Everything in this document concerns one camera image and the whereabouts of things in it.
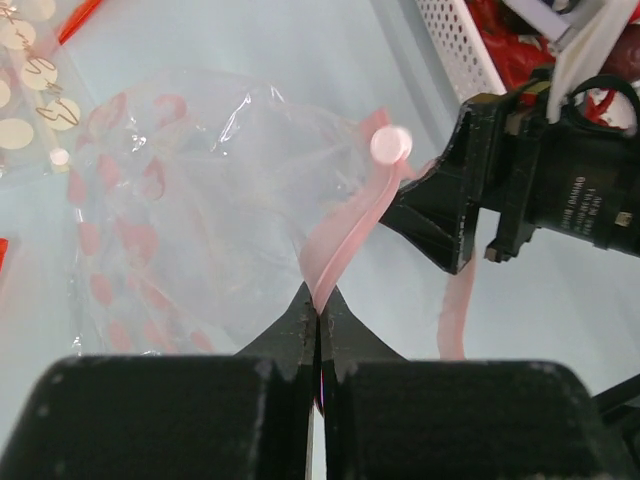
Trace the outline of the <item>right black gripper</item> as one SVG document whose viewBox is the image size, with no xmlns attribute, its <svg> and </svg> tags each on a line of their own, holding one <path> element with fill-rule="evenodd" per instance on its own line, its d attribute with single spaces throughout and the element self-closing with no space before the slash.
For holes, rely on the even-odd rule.
<svg viewBox="0 0 640 480">
<path fill-rule="evenodd" d="M 556 123 L 528 112 L 515 137 L 511 177 L 487 259 L 516 257 L 538 228 L 603 250 L 639 254 L 639 127 L 588 119 L 578 101 L 596 89 L 609 98 L 621 95 L 639 112 L 632 85 L 613 75 L 580 84 Z M 400 188 L 380 220 L 446 273 L 458 274 L 471 259 L 504 127 L 503 95 L 483 93 L 464 102 L 443 153 L 428 172 Z"/>
</svg>

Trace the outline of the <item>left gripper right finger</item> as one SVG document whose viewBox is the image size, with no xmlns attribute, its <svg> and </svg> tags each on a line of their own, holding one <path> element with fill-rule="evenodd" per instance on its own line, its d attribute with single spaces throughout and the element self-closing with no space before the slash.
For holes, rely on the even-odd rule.
<svg viewBox="0 0 640 480">
<path fill-rule="evenodd" d="M 541 360 L 416 361 L 339 291 L 318 319 L 331 479 L 634 479 L 638 414 L 616 419 Z"/>
</svg>

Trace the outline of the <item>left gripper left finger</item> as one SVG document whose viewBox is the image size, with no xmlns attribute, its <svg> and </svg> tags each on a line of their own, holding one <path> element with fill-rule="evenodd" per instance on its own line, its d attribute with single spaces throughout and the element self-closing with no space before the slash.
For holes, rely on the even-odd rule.
<svg viewBox="0 0 640 480">
<path fill-rule="evenodd" d="M 68 357 L 35 384 L 5 479 L 307 479 L 316 315 L 301 287 L 238 353 Z"/>
</svg>

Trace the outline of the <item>pink dotted zip bag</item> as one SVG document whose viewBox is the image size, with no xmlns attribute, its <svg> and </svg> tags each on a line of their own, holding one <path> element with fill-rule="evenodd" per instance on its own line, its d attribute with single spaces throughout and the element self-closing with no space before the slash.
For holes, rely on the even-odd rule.
<svg viewBox="0 0 640 480">
<path fill-rule="evenodd" d="M 394 196 L 433 173 L 415 130 L 379 108 L 351 120 L 271 84 L 169 70 L 96 107 L 69 174 L 82 353 L 235 353 L 304 289 L 315 313 L 408 317 L 413 358 L 461 360 L 475 269 L 459 275 L 383 226 Z"/>
</svg>

